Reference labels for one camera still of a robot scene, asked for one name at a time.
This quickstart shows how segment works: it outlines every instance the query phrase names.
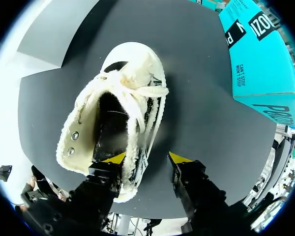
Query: cable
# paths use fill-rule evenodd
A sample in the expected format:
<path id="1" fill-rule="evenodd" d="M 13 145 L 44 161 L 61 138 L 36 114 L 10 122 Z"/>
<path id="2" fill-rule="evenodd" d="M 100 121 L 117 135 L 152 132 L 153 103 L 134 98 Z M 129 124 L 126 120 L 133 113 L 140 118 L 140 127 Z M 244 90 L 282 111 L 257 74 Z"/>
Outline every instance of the cable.
<path id="1" fill-rule="evenodd" d="M 130 222 L 131 222 L 131 224 L 133 224 L 133 222 L 132 222 L 132 220 L 131 220 L 131 217 L 130 217 Z M 136 227 L 135 224 L 133 224 L 133 226 Z M 139 230 L 139 228 L 137 228 L 137 229 L 138 229 L 138 231 L 140 232 L 141 236 L 143 236 L 141 230 Z"/>

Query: screw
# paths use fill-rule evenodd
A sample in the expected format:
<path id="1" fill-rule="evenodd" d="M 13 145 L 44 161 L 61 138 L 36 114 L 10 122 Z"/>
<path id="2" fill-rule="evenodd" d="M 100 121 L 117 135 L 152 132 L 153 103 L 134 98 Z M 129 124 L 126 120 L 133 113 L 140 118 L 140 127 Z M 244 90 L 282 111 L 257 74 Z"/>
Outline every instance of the screw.
<path id="1" fill-rule="evenodd" d="M 74 194 L 75 194 L 75 191 L 74 190 L 69 191 L 70 197 L 72 197 Z"/>
<path id="2" fill-rule="evenodd" d="M 56 213 L 56 214 L 54 215 L 54 221 L 59 221 L 60 219 L 61 219 L 61 214 Z"/>
<path id="3" fill-rule="evenodd" d="M 50 234 L 54 229 L 51 224 L 44 224 L 45 233 Z"/>

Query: black text label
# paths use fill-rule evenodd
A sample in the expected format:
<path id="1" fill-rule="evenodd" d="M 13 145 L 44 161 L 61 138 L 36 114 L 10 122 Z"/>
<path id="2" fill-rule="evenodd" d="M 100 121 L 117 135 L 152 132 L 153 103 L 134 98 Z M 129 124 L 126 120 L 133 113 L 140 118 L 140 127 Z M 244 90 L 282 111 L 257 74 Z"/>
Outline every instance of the black text label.
<path id="1" fill-rule="evenodd" d="M 235 45 L 245 34 L 244 26 L 237 19 L 225 33 L 228 48 Z"/>
<path id="2" fill-rule="evenodd" d="M 257 13 L 248 24 L 259 41 L 275 31 L 274 24 L 262 11 Z"/>

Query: person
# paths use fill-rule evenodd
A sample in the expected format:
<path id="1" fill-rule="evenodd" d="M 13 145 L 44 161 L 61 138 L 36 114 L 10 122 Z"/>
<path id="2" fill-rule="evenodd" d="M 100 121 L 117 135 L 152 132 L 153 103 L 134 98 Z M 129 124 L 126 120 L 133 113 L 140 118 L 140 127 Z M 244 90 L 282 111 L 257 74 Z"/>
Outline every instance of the person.
<path id="1" fill-rule="evenodd" d="M 36 202 L 38 199 L 46 200 L 51 195 L 57 196 L 64 202 L 66 201 L 66 197 L 57 191 L 58 186 L 53 183 L 53 186 L 51 186 L 46 177 L 35 166 L 31 167 L 31 171 L 33 175 L 30 176 L 30 182 L 25 184 L 21 193 L 21 198 L 25 203 Z M 34 191 L 35 183 L 37 183 L 38 189 Z M 29 204 L 17 205 L 14 208 L 18 214 L 22 214 L 27 211 Z"/>

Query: person's leg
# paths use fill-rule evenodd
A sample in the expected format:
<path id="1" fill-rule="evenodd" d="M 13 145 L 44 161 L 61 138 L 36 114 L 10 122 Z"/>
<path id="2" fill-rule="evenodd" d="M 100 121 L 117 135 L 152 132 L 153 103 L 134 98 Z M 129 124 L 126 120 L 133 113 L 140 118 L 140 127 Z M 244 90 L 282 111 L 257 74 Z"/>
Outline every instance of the person's leg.
<path id="1" fill-rule="evenodd" d="M 43 193 L 47 194 L 47 195 L 56 195 L 53 190 L 51 189 L 49 183 L 47 180 L 43 180 L 46 179 L 45 176 L 35 167 L 32 166 L 31 167 L 31 171 L 33 173 L 33 175 L 36 177 L 37 179 L 37 186 L 39 188 L 40 191 L 42 191 Z"/>

